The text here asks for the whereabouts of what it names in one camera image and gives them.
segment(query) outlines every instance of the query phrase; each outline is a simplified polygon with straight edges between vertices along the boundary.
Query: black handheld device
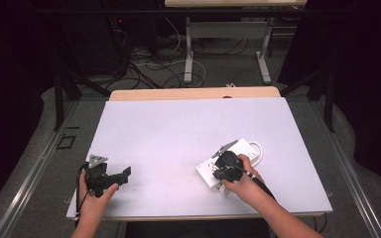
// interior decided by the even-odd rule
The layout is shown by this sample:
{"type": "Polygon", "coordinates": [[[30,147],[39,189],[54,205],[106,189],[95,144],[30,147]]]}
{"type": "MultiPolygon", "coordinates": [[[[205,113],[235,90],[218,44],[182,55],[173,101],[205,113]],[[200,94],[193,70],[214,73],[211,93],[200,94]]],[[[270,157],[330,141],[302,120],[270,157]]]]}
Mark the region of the black handheld device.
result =
{"type": "Polygon", "coordinates": [[[243,162],[236,154],[231,151],[225,151],[222,153],[215,162],[216,170],[212,175],[218,179],[226,179],[230,182],[239,181],[243,174],[248,175],[256,184],[258,184],[266,193],[275,199],[271,190],[252,173],[243,169],[243,162]]]}
{"type": "Polygon", "coordinates": [[[109,176],[106,173],[107,164],[102,163],[93,168],[86,168],[85,182],[88,189],[94,191],[96,197],[103,195],[103,191],[108,189],[115,183],[122,185],[128,182],[128,177],[131,175],[131,168],[126,168],[121,174],[109,176]]]}

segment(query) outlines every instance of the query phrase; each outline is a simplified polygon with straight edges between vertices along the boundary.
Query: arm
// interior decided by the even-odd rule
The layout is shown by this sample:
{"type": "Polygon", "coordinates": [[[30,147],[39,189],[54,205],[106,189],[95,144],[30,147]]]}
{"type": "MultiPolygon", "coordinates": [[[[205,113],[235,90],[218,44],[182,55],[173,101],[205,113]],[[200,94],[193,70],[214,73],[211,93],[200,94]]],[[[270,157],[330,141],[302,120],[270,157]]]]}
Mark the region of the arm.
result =
{"type": "Polygon", "coordinates": [[[87,193],[88,189],[85,183],[85,171],[82,171],[79,178],[79,199],[80,203],[82,203],[83,199],[84,201],[80,211],[79,222],[71,236],[72,238],[86,238],[95,235],[98,225],[103,218],[104,211],[107,208],[107,203],[118,188],[119,185],[115,183],[106,190],[102,196],[95,197],[87,193]]]}
{"type": "MultiPolygon", "coordinates": [[[[262,180],[259,173],[250,165],[249,158],[239,155],[244,169],[262,180]]],[[[311,227],[296,218],[274,198],[269,196],[250,177],[243,175],[240,182],[222,181],[225,187],[234,191],[240,199],[251,205],[268,222],[278,237],[321,237],[311,227]]]]}

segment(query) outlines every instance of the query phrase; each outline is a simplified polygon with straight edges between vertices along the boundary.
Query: right hand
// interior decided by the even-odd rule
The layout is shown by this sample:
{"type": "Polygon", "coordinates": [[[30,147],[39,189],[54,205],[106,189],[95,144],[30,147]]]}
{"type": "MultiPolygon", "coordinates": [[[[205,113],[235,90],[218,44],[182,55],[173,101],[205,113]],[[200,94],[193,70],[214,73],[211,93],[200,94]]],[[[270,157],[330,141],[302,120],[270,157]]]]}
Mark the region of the right hand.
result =
{"type": "MultiPolygon", "coordinates": [[[[263,181],[259,173],[250,165],[250,160],[247,156],[238,155],[238,158],[242,160],[243,168],[246,171],[253,174],[260,181],[263,181]]],[[[239,182],[230,182],[224,179],[222,183],[225,185],[225,188],[235,192],[240,199],[248,204],[253,204],[254,199],[265,193],[247,174],[243,174],[239,182]]]]}

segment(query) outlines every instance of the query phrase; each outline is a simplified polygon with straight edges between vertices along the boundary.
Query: gray floor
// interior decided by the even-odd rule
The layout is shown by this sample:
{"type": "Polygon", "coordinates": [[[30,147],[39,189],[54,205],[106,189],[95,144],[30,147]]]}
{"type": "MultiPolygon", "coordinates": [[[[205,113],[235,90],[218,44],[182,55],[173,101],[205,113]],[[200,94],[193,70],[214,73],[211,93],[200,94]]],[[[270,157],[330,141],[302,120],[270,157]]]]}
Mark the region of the gray floor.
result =
{"type": "MultiPolygon", "coordinates": [[[[204,53],[225,53],[239,41],[240,39],[202,41],[200,45],[195,46],[195,50],[204,53]]],[[[273,76],[272,85],[279,88],[284,85],[277,83],[276,79],[290,42],[291,39],[288,38],[276,39],[272,56],[267,58],[267,65],[273,76]]],[[[233,51],[245,49],[244,45],[245,41],[233,51]]],[[[254,55],[256,50],[258,44],[249,41],[245,51],[238,55],[196,54],[194,60],[200,64],[193,64],[193,72],[200,76],[206,75],[205,87],[225,86],[230,82],[237,86],[263,86],[265,84],[260,79],[254,55]]],[[[178,51],[173,52],[172,49],[163,51],[163,54],[179,55],[178,51]]],[[[175,61],[183,59],[184,56],[181,56],[175,61]]],[[[140,59],[135,61],[135,64],[146,61],[140,59]]],[[[184,67],[183,63],[172,64],[170,70],[179,74],[184,71],[184,67]]],[[[165,82],[173,75],[166,69],[154,71],[143,65],[139,68],[159,83],[165,82]]],[[[194,78],[195,80],[187,86],[199,85],[197,76],[194,78]]],[[[109,89],[124,89],[133,84],[132,80],[119,81],[111,84],[109,89]]],[[[178,81],[172,79],[167,85],[176,86],[178,81]]],[[[0,193],[0,237],[68,237],[71,234],[73,223],[65,218],[67,204],[64,200],[74,190],[78,165],[84,161],[104,100],[107,99],[86,87],[81,87],[81,91],[84,96],[80,101],[66,101],[68,117],[56,133],[53,132],[56,117],[53,90],[43,94],[46,104],[41,122],[18,166],[0,193]],[[58,149],[58,142],[64,134],[75,136],[70,150],[58,149]],[[25,182],[31,179],[37,183],[25,182]],[[24,194],[23,190],[32,193],[24,194]]],[[[325,237],[381,237],[381,178],[363,169],[352,159],[354,133],[344,115],[335,108],[333,121],[336,132],[329,134],[320,119],[322,101],[307,102],[306,91],[304,87],[296,90],[288,97],[288,101],[323,186],[329,192],[329,200],[334,209],[334,212],[327,216],[322,234],[325,237]]],[[[301,219],[314,226],[311,217],[301,219]]],[[[321,228],[323,225],[324,217],[318,217],[317,226],[321,228]]],[[[104,221],[96,237],[124,237],[125,227],[126,223],[104,221]]]]}

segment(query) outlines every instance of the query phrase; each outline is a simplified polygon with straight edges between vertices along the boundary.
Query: hand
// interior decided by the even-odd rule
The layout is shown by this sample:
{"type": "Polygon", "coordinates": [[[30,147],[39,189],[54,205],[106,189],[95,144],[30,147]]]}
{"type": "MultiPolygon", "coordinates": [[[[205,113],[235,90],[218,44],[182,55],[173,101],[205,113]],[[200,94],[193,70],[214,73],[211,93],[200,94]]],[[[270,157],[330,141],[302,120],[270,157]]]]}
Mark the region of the hand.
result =
{"type": "Polygon", "coordinates": [[[93,237],[104,212],[107,203],[113,196],[114,192],[119,188],[119,184],[115,183],[104,192],[100,197],[95,197],[88,192],[85,182],[85,171],[81,172],[79,177],[79,204],[82,204],[79,223],[72,237],[93,237]]]}
{"type": "MultiPolygon", "coordinates": [[[[253,169],[253,167],[250,165],[250,160],[245,155],[238,155],[238,158],[242,160],[243,162],[243,168],[250,172],[252,175],[254,175],[257,179],[260,181],[262,180],[262,177],[259,175],[259,173],[253,169]]],[[[242,178],[239,182],[230,182],[227,180],[223,180],[222,183],[224,183],[225,187],[228,190],[231,190],[235,192],[240,199],[242,199],[244,202],[248,204],[253,204],[254,199],[259,197],[260,194],[265,193],[262,188],[259,187],[258,184],[256,184],[248,175],[243,174],[242,178]]]]}

